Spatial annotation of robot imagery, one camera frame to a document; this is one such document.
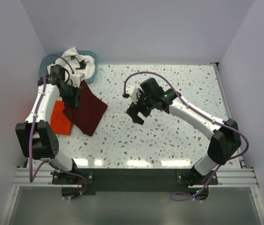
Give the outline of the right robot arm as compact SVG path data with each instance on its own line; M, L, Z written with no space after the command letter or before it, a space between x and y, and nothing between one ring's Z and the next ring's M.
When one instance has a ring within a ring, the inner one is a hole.
M164 91L153 78L142 82L140 88L124 86L123 97L132 100L126 112L133 123L142 125L144 120L138 114L148 117L157 109L186 121L210 141L207 153L183 175L190 186L199 184L215 167L224 165L242 144L236 121L222 120L204 112L174 88Z

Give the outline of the dark red t-shirt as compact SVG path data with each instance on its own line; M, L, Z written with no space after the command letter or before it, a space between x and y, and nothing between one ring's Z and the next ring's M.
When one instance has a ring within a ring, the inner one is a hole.
M92 136L108 105L96 97L85 81L80 83L81 108L65 105L63 114L82 133Z

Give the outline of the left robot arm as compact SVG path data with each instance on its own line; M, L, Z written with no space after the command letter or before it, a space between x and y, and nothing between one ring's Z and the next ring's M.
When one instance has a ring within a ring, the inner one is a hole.
M39 160L41 165L48 163L61 174L76 175L76 163L59 150L59 140L51 127L51 116L58 98L66 106L81 108L81 88L68 81L68 70L60 65L51 67L49 74L37 83L37 97L29 116L15 126L23 155L29 160L30 182L38 173L33 169L34 160Z

